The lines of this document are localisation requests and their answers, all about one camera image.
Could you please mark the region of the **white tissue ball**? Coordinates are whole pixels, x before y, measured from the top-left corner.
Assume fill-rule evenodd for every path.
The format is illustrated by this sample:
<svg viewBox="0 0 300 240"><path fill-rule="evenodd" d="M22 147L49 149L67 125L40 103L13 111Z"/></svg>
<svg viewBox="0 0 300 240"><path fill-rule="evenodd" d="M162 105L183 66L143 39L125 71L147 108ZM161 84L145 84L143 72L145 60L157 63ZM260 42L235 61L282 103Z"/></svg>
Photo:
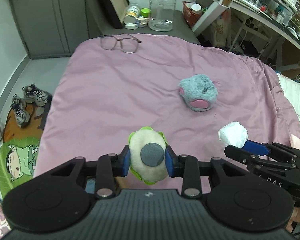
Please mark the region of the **white tissue ball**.
<svg viewBox="0 0 300 240"><path fill-rule="evenodd" d="M231 122L218 131L218 138L227 147L229 145L242 148L248 140L248 131L239 122Z"/></svg>

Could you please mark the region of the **grey fluffy paw slipper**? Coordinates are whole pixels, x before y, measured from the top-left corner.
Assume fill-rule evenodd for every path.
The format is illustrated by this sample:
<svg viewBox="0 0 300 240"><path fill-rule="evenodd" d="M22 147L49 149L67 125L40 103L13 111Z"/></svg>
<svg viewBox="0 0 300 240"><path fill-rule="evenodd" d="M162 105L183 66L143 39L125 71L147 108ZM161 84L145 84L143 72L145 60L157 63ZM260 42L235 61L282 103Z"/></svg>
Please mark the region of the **grey fluffy paw slipper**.
<svg viewBox="0 0 300 240"><path fill-rule="evenodd" d="M213 107L218 90L207 75L197 74L179 82L179 95L187 107L195 112L208 111Z"/></svg>

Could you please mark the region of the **brown cardboard box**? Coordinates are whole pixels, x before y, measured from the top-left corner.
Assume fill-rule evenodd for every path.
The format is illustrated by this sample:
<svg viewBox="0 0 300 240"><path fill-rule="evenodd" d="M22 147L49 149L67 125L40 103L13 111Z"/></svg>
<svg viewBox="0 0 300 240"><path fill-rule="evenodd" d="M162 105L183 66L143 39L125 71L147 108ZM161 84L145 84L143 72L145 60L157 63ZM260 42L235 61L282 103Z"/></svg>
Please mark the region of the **brown cardboard box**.
<svg viewBox="0 0 300 240"><path fill-rule="evenodd" d="M122 189L128 188L128 182L126 178L114 177L113 182L110 181L102 182L101 180L96 180L95 178L88 178L85 185L85 191L90 194L96 194L100 189L110 189L113 194L118 195Z"/></svg>

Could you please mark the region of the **pink bed sheet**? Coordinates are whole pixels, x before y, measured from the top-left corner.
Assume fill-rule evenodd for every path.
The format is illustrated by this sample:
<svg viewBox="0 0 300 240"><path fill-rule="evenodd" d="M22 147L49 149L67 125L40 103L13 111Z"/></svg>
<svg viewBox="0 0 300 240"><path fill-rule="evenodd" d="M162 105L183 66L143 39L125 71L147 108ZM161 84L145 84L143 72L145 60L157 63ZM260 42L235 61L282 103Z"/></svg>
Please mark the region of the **pink bed sheet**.
<svg viewBox="0 0 300 240"><path fill-rule="evenodd" d="M77 156L120 153L130 133L149 126L176 154L224 158L219 130L237 121L256 142L289 144L300 122L278 75L256 58L202 47L171 36L139 34L137 52L104 50L98 38L80 44L52 98L35 175ZM194 112L180 80L207 75L218 90L213 107Z"/></svg>

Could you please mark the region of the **green cartoon floor mat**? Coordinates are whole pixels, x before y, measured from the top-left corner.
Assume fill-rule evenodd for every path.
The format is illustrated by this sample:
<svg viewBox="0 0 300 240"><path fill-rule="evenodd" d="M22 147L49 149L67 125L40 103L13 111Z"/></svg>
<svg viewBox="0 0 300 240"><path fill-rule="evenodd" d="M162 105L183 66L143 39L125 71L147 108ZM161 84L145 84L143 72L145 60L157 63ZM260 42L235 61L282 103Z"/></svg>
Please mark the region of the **green cartoon floor mat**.
<svg viewBox="0 0 300 240"><path fill-rule="evenodd" d="M40 140L11 139L0 147L0 193L2 197L31 180L37 165Z"/></svg>

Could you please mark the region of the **grey sneaker far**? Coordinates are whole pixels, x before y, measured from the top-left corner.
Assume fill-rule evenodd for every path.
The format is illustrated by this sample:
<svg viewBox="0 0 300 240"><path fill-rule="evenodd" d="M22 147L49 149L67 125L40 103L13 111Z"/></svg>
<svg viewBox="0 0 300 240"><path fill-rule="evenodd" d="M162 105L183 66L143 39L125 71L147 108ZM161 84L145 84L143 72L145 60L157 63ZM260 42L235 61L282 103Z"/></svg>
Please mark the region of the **grey sneaker far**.
<svg viewBox="0 0 300 240"><path fill-rule="evenodd" d="M22 88L23 98L26 103L35 103L39 107L45 106L51 101L52 95L39 89L34 83Z"/></svg>

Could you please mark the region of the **grey sneaker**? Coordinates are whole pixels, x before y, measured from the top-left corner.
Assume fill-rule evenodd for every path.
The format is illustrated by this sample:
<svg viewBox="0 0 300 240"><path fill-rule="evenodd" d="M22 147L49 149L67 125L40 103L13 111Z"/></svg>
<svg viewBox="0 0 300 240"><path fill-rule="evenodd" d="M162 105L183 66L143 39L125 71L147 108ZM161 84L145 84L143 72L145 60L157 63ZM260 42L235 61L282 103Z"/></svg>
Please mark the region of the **grey sneaker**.
<svg viewBox="0 0 300 240"><path fill-rule="evenodd" d="M39 107L45 106L51 101L52 95L39 89L34 83L22 88L23 98L26 103L35 103Z"/></svg>
<svg viewBox="0 0 300 240"><path fill-rule="evenodd" d="M10 108L14 113L17 126L19 128L26 127L29 124L31 117L29 112L26 110L25 100L17 96L17 94L14 94L14 96L12 96Z"/></svg>

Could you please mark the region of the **grey sneaker near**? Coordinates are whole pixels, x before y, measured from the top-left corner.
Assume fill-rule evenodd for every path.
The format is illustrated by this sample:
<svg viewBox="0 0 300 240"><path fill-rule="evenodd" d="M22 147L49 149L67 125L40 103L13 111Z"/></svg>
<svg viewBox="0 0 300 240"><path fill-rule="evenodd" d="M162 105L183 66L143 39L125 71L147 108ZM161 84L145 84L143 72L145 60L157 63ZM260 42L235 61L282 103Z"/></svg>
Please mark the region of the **grey sneaker near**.
<svg viewBox="0 0 300 240"><path fill-rule="evenodd" d="M19 128L26 127L29 124L31 117L29 112L26 110L25 100L17 96L17 94L14 94L14 96L12 96L10 108L14 113L17 126Z"/></svg>

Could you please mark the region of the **paper shopping bag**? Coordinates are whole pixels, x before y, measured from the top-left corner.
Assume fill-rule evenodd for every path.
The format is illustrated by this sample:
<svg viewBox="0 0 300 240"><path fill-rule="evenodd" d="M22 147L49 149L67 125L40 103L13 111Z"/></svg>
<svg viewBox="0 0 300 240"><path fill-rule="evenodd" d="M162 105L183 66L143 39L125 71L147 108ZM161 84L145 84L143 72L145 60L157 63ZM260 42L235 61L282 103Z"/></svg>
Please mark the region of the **paper shopping bag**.
<svg viewBox="0 0 300 240"><path fill-rule="evenodd" d="M231 10L226 9L210 25L210 42L213 47L224 48L231 39Z"/></svg>

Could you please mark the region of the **white supplement bottle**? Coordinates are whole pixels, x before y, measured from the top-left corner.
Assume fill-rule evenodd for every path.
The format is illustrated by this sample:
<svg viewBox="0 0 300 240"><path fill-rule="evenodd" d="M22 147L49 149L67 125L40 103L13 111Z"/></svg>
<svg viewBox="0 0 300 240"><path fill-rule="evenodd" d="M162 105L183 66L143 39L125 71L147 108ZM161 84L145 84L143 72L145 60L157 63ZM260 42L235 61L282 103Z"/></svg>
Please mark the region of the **white supplement bottle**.
<svg viewBox="0 0 300 240"><path fill-rule="evenodd" d="M137 3L131 3L127 9L123 19L124 24L134 24L140 16L140 7Z"/></svg>

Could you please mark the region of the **green lid jar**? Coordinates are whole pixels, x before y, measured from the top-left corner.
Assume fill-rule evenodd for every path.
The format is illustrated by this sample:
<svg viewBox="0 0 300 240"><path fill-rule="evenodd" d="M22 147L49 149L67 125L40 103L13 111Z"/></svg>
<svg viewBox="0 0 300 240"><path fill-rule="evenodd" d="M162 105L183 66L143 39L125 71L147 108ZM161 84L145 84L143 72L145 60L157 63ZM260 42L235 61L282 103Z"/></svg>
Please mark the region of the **green lid jar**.
<svg viewBox="0 0 300 240"><path fill-rule="evenodd" d="M146 19L149 19L149 15L150 15L150 9L149 8L142 8L140 10L140 16Z"/></svg>

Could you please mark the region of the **grey door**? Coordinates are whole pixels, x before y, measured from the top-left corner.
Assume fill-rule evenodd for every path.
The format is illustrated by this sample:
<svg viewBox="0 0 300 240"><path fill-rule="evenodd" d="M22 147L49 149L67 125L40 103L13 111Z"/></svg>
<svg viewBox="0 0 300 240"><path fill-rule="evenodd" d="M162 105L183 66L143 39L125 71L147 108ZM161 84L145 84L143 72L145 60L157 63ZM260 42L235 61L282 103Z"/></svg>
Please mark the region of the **grey door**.
<svg viewBox="0 0 300 240"><path fill-rule="evenodd" d="M19 35L31 59L70 56L101 31L87 0L9 0Z"/></svg>

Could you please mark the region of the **large clear water jug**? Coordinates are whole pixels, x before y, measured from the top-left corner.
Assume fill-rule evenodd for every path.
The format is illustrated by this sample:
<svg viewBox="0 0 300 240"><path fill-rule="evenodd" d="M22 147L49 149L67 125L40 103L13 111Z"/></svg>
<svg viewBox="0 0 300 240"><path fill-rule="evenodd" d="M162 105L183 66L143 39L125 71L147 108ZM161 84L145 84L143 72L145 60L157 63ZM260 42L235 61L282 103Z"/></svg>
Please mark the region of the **large clear water jug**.
<svg viewBox="0 0 300 240"><path fill-rule="evenodd" d="M176 0L149 0L149 28L159 32L172 30L175 4Z"/></svg>

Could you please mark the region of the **purple frame eyeglasses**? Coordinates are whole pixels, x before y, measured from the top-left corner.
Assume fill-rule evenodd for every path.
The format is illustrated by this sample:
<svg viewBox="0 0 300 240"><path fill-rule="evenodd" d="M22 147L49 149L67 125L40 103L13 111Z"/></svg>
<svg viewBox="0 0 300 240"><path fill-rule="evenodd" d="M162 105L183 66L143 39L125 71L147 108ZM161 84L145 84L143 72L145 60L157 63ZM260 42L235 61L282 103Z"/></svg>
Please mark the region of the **purple frame eyeglasses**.
<svg viewBox="0 0 300 240"><path fill-rule="evenodd" d="M122 38L106 35L101 37L100 43L104 50L111 51L120 48L120 50L126 54L134 54L142 41L132 35L127 35Z"/></svg>

